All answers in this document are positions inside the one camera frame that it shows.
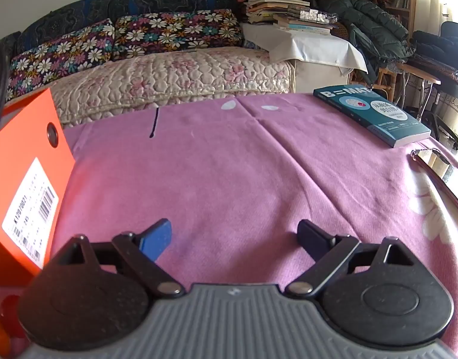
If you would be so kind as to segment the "pink flowered tablecloth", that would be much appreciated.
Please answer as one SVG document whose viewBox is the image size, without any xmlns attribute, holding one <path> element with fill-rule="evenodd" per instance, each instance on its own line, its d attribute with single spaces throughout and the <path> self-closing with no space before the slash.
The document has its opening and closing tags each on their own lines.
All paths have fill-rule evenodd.
<svg viewBox="0 0 458 359">
<path fill-rule="evenodd" d="M 425 227 L 430 183 L 410 156 L 432 139 L 392 148 L 296 94 L 62 130 L 75 165 L 19 301 L 23 358 L 458 358 L 458 224 Z M 176 298 L 150 298 L 111 243 L 160 219 Z M 302 220 L 360 245 L 345 275 L 294 298 L 315 263 Z"/>
</svg>

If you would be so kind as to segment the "orange cardboard box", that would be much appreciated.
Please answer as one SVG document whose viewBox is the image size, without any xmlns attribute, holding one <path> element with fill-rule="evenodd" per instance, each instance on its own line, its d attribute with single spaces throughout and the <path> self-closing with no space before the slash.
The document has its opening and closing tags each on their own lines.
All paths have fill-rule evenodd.
<svg viewBox="0 0 458 359">
<path fill-rule="evenodd" d="M 4 110 L 0 125 L 0 287 L 28 285 L 49 261 L 74 165 L 49 89 Z"/>
</svg>

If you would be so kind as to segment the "teal paperback book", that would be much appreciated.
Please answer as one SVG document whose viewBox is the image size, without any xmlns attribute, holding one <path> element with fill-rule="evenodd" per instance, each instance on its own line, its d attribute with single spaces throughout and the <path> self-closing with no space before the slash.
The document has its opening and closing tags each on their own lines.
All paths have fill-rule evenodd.
<svg viewBox="0 0 458 359">
<path fill-rule="evenodd" d="M 428 127 L 361 84 L 317 88 L 313 90 L 313 95 L 359 123 L 390 147 L 402 147 L 430 137 Z"/>
</svg>

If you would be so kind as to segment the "white cloth covered side table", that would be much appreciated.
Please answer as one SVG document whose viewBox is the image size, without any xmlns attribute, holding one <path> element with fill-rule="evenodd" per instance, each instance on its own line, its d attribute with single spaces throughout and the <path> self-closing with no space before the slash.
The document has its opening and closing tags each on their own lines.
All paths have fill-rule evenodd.
<svg viewBox="0 0 458 359">
<path fill-rule="evenodd" d="M 364 56 L 350 42 L 332 35 L 286 31 L 273 25 L 242 25 L 244 38 L 266 50 L 273 63 L 289 62 L 294 92 L 347 84 L 354 71 L 366 72 Z"/>
</svg>

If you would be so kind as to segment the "quilted pink floral mattress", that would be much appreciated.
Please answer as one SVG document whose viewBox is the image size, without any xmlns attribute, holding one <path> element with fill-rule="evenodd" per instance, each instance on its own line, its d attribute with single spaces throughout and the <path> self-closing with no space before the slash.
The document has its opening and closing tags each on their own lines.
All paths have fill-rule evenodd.
<svg viewBox="0 0 458 359">
<path fill-rule="evenodd" d="M 61 125 L 74 127 L 131 111 L 234 96 L 291 93 L 294 69 L 267 52 L 240 47 L 148 54 L 55 80 L 50 89 Z"/>
</svg>

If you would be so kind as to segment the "left floral daisy pillow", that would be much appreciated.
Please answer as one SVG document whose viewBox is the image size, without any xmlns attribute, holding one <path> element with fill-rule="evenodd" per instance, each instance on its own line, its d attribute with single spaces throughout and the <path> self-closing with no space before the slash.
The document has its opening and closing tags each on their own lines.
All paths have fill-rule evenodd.
<svg viewBox="0 0 458 359">
<path fill-rule="evenodd" d="M 10 61 L 7 101 L 55 80 L 108 62 L 115 27 L 104 19 L 29 49 Z"/>
</svg>

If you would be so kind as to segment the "floral daisy pillow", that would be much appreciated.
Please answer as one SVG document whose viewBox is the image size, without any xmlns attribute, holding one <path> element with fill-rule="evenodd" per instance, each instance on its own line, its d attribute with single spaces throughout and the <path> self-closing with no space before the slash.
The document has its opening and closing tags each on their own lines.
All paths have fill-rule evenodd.
<svg viewBox="0 0 458 359">
<path fill-rule="evenodd" d="M 115 24 L 112 60 L 165 52 L 241 47 L 239 21 L 230 9 L 123 16 Z"/>
<path fill-rule="evenodd" d="M 108 62 L 115 27 L 104 19 L 29 49 L 10 61 L 7 101 L 55 80 Z"/>
</svg>

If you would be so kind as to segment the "right floral daisy pillow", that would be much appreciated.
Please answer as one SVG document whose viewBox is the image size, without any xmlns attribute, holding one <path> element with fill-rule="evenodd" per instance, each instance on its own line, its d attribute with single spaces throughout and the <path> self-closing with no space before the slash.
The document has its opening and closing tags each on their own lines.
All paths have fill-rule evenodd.
<svg viewBox="0 0 458 359">
<path fill-rule="evenodd" d="M 239 21 L 230 9 L 123 16 L 115 24 L 112 60 L 165 52 L 241 47 Z"/>
</svg>

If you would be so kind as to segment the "dark green puffer jacket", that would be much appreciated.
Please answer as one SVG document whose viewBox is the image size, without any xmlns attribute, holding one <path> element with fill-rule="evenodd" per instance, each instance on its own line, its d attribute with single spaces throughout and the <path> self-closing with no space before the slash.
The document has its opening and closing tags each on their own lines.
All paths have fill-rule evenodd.
<svg viewBox="0 0 458 359">
<path fill-rule="evenodd" d="M 408 30 L 394 16 L 368 0 L 311 0 L 311 5 L 335 14 L 346 27 L 349 42 L 365 60 L 367 71 L 361 75 L 372 85 L 378 72 L 389 63 L 405 62 L 415 48 L 408 43 Z"/>
</svg>

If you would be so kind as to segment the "dark blue back cushion left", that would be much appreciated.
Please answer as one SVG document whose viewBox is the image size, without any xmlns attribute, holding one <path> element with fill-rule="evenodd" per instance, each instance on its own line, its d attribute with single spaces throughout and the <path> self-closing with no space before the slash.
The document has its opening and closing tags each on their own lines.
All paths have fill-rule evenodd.
<svg viewBox="0 0 458 359">
<path fill-rule="evenodd" d="M 21 32 L 17 54 L 109 18 L 112 0 L 79 0 L 52 10 Z"/>
</svg>

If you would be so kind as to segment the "stack of books and papers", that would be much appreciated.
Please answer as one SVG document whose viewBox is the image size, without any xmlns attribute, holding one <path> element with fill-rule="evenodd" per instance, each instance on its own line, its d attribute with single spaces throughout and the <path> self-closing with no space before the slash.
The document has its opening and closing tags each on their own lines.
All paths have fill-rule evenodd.
<svg viewBox="0 0 458 359">
<path fill-rule="evenodd" d="M 274 24 L 280 28 L 308 31 L 323 28 L 328 32 L 338 22 L 336 14 L 314 9 L 304 0 L 238 0 L 249 24 Z"/>
</svg>

